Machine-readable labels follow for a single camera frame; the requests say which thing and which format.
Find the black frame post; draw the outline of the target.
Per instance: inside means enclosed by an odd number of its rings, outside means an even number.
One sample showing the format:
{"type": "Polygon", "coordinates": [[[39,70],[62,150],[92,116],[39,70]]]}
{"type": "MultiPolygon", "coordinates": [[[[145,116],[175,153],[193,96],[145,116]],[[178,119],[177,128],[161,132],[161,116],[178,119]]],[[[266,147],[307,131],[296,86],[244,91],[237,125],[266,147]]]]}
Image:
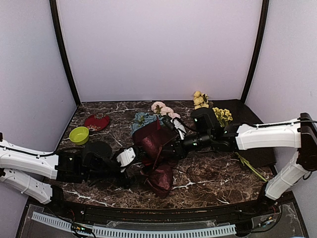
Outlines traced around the black frame post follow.
{"type": "Polygon", "coordinates": [[[243,88],[243,92],[242,92],[242,95],[240,98],[240,101],[244,104],[246,103],[246,100],[248,98],[248,95],[249,95],[249,92],[251,89],[251,85],[253,82],[253,78],[255,75],[258,59],[260,56],[260,51],[261,51],[262,42],[263,42],[263,38],[264,38],[264,31],[265,31],[265,27],[266,27],[268,10],[269,10],[269,0],[263,0],[262,7],[261,7],[261,13],[260,13],[260,19],[259,19],[259,25],[258,25],[258,30],[257,30],[256,40],[255,40],[255,46],[254,46],[248,74],[246,77],[245,85],[243,88]]]}
{"type": "Polygon", "coordinates": [[[50,10],[51,10],[55,37],[56,37],[62,65],[64,68],[64,72],[66,75],[66,79],[67,79],[73,100],[75,102],[75,105],[76,107],[79,107],[81,105],[81,101],[80,101],[79,94],[75,85],[73,74],[71,72],[71,67],[70,67],[68,55],[66,52],[65,42],[64,42],[62,28],[61,28],[61,22],[60,22],[59,13],[58,13],[57,1],[50,0],[49,3],[50,3],[50,10]]]}

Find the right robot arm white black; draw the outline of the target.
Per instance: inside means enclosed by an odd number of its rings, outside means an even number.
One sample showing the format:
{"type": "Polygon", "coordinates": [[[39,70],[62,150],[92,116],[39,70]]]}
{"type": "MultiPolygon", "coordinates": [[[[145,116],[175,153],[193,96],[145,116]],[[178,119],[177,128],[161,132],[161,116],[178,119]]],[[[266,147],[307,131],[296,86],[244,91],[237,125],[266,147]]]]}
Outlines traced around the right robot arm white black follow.
{"type": "Polygon", "coordinates": [[[171,150],[180,158],[191,151],[211,148],[218,152],[238,152],[258,148],[292,148],[293,156],[281,171],[263,186],[253,211],[263,215],[272,201],[281,197],[304,176],[317,170],[317,122],[308,113],[283,122],[265,124],[229,124],[221,127],[216,116],[209,112],[192,114],[195,129],[187,135],[185,124],[179,119],[164,116],[162,121],[179,137],[170,142],[171,150]]]}

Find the right black frame post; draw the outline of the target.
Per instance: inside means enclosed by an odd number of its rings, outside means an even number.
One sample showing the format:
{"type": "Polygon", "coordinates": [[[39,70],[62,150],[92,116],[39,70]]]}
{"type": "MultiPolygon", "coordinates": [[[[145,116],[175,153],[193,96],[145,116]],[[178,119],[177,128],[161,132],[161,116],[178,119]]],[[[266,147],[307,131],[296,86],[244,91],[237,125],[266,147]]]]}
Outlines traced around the right black frame post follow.
{"type": "Polygon", "coordinates": [[[240,98],[240,101],[244,104],[246,103],[246,100],[248,98],[248,95],[249,95],[249,92],[251,89],[251,85],[253,82],[253,78],[255,75],[258,59],[260,56],[260,51],[261,51],[262,42],[263,42],[263,38],[264,38],[264,31],[265,31],[265,27],[266,27],[268,10],[269,10],[269,0],[263,0],[262,7],[261,7],[261,13],[260,13],[260,19],[259,19],[259,25],[258,25],[258,30],[257,30],[256,40],[255,40],[255,46],[254,46],[248,74],[246,77],[245,85],[243,88],[243,92],[242,92],[242,95],[240,98]]]}

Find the red embroidered round pouch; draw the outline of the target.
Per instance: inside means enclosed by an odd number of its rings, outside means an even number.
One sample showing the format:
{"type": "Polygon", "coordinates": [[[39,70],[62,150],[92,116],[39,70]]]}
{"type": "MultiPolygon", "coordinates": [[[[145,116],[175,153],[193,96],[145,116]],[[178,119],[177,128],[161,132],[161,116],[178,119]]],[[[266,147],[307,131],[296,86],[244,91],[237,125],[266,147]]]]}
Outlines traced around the red embroidered round pouch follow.
{"type": "Polygon", "coordinates": [[[108,126],[110,118],[102,113],[90,115],[86,118],[84,126],[92,132],[98,132],[108,126]]]}

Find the green plastic bowl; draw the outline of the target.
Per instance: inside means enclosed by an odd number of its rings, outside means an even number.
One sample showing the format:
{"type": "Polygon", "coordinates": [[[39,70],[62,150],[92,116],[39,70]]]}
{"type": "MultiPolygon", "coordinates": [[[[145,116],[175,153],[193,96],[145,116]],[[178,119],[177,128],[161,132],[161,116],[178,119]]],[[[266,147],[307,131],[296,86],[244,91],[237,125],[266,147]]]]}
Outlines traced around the green plastic bowl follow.
{"type": "Polygon", "coordinates": [[[84,126],[77,127],[70,132],[69,139],[75,145],[84,145],[89,140],[89,130],[84,126]]]}

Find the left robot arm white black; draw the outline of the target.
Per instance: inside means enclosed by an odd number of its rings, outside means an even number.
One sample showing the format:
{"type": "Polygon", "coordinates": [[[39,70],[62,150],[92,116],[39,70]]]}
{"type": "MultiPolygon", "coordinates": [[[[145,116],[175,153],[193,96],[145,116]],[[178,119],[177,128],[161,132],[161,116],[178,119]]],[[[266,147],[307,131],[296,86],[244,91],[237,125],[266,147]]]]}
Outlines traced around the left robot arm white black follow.
{"type": "Polygon", "coordinates": [[[103,141],[90,142],[79,148],[43,152],[1,139],[0,180],[42,204],[50,203],[51,209],[59,216],[66,216],[70,206],[63,200],[63,190],[38,181],[30,174],[66,183],[115,178],[119,186],[129,186],[131,179],[125,170],[133,164],[137,155],[138,148],[135,146],[113,153],[103,141]]]}

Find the red wrapping paper sheet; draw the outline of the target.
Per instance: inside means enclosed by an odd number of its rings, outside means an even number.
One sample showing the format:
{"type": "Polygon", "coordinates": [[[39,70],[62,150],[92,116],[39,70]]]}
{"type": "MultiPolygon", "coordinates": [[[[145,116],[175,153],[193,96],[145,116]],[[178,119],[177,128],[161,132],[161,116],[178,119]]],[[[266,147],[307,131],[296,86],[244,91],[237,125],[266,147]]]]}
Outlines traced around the red wrapping paper sheet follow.
{"type": "Polygon", "coordinates": [[[169,148],[177,138],[175,131],[161,125],[156,119],[132,134],[134,144],[145,152],[141,174],[145,183],[159,198],[166,198],[173,185],[172,166],[177,163],[176,155],[169,148]]]}

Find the black front table rail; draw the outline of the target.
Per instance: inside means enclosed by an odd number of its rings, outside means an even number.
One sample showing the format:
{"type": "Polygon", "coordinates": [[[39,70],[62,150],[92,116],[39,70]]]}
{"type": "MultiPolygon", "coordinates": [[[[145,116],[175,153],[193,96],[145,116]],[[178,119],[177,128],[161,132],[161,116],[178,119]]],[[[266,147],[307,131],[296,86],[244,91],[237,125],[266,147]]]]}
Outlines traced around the black front table rail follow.
{"type": "Polygon", "coordinates": [[[108,221],[141,222],[141,223],[182,223],[216,220],[218,223],[246,223],[257,216],[271,213],[294,211],[299,213],[297,201],[293,192],[285,193],[277,205],[259,212],[253,210],[256,200],[226,204],[224,200],[215,200],[208,203],[203,200],[194,200],[190,197],[177,198],[176,196],[160,199],[145,194],[123,193],[113,196],[93,197],[79,194],[76,191],[66,191],[66,198],[46,207],[29,198],[24,207],[22,219],[28,216],[32,209],[57,213],[60,217],[74,218],[76,222],[104,224],[108,221]]]}

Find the pink fake rose bunch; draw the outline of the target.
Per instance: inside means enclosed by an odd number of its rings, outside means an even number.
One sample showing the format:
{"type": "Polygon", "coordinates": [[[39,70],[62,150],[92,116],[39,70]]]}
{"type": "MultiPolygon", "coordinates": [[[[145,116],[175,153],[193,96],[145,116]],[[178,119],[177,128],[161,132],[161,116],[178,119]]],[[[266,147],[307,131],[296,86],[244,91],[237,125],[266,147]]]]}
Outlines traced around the pink fake rose bunch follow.
{"type": "Polygon", "coordinates": [[[174,110],[170,107],[168,107],[165,103],[163,102],[160,102],[160,101],[156,101],[152,104],[151,106],[151,110],[157,114],[157,115],[160,115],[160,116],[169,116],[171,117],[172,119],[174,118],[181,118],[181,116],[174,112],[174,110]]]}

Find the left black frame post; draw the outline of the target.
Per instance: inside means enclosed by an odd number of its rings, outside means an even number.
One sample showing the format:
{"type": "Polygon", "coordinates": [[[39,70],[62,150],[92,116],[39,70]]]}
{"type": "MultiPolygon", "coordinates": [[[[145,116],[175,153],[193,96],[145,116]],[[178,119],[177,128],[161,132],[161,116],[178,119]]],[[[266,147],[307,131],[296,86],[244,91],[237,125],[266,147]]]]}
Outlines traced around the left black frame post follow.
{"type": "Polygon", "coordinates": [[[75,85],[73,74],[71,72],[71,67],[70,67],[68,55],[66,52],[65,42],[64,42],[62,28],[61,28],[61,22],[60,22],[59,13],[58,13],[57,1],[50,0],[49,3],[50,3],[50,10],[51,10],[55,37],[56,37],[62,65],[64,68],[64,72],[66,75],[66,79],[67,79],[73,100],[75,102],[75,105],[76,107],[79,107],[81,105],[81,101],[80,101],[79,94],[75,85]]]}

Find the yellow fake flower bunch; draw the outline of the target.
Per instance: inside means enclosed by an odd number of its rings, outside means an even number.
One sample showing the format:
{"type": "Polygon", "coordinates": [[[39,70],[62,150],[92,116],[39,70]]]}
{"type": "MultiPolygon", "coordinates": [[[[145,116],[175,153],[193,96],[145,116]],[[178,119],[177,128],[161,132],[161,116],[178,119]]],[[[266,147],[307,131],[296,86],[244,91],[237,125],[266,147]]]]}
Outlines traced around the yellow fake flower bunch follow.
{"type": "MultiPolygon", "coordinates": [[[[202,93],[200,91],[196,91],[194,93],[194,109],[200,109],[200,108],[209,108],[211,105],[209,103],[209,97],[207,94],[202,93]]],[[[228,109],[220,109],[218,107],[212,108],[213,112],[215,113],[216,119],[218,120],[221,127],[225,127],[229,125],[233,121],[232,114],[230,110],[228,109]]],[[[235,155],[240,159],[243,166],[247,166],[253,173],[255,173],[260,179],[262,179],[264,182],[267,182],[267,180],[260,174],[259,171],[257,171],[250,162],[242,157],[239,153],[235,152],[235,155]]]]}

